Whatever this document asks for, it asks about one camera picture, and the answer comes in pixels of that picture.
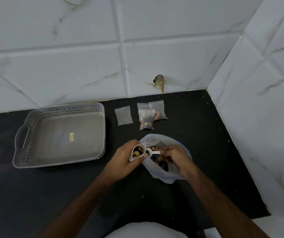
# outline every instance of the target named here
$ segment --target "hand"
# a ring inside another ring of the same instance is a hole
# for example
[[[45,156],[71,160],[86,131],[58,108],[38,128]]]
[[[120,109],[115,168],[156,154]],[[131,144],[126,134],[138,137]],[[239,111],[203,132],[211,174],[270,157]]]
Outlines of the hand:
[[[101,173],[101,176],[103,176],[109,184],[123,179],[147,157],[147,154],[145,154],[144,157],[137,158],[132,162],[129,161],[131,152],[137,144],[140,144],[140,142],[131,140],[116,150],[116,153]]]
[[[160,148],[159,151],[161,151],[161,156],[158,159],[165,159],[166,162],[175,163],[184,178],[186,178],[189,169],[195,166],[182,146],[169,145]]]

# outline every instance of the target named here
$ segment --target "person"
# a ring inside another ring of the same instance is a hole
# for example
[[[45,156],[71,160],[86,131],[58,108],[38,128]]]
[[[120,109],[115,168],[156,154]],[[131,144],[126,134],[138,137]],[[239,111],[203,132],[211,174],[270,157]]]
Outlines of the person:
[[[132,149],[139,143],[131,140],[118,148],[101,174],[38,237],[76,237],[108,187],[127,176],[147,157],[145,155],[129,162]],[[193,188],[221,237],[269,238],[192,162],[183,147],[167,146],[159,150],[162,159],[179,167],[180,174]],[[128,224],[107,236],[119,237],[187,238],[181,232],[150,222]]]

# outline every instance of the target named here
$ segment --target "basket handle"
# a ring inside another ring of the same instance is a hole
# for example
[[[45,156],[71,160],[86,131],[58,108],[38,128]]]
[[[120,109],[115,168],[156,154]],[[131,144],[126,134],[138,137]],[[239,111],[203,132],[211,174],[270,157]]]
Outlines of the basket handle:
[[[27,132],[25,134],[23,146],[20,147],[19,146],[20,140],[23,138],[22,135],[24,134],[23,131],[25,130],[25,128],[27,128]],[[19,130],[17,131],[16,136],[15,136],[15,149],[16,150],[22,150],[24,148],[28,132],[29,132],[29,126],[27,124],[23,124],[21,126],[21,128],[19,128]]]

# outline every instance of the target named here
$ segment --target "person's left hand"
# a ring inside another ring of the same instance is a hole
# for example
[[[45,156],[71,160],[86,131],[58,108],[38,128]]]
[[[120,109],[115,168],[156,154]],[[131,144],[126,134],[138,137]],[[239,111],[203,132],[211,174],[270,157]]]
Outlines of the person's left hand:
[[[101,176],[107,179],[109,183],[113,183],[123,179],[131,173],[132,170],[134,170],[147,157],[147,154],[145,154],[144,157],[137,158],[132,162],[129,161],[131,152],[137,144],[140,144],[140,142],[137,140],[131,140],[118,148],[112,159],[102,171]]]

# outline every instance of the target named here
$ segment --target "gray plastic tray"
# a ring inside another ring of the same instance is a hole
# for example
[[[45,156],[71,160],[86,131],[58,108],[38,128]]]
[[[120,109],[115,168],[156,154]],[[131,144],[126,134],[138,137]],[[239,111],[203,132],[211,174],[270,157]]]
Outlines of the gray plastic tray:
[[[16,134],[13,165],[33,168],[95,160],[104,151],[101,103],[39,108],[29,113]]]

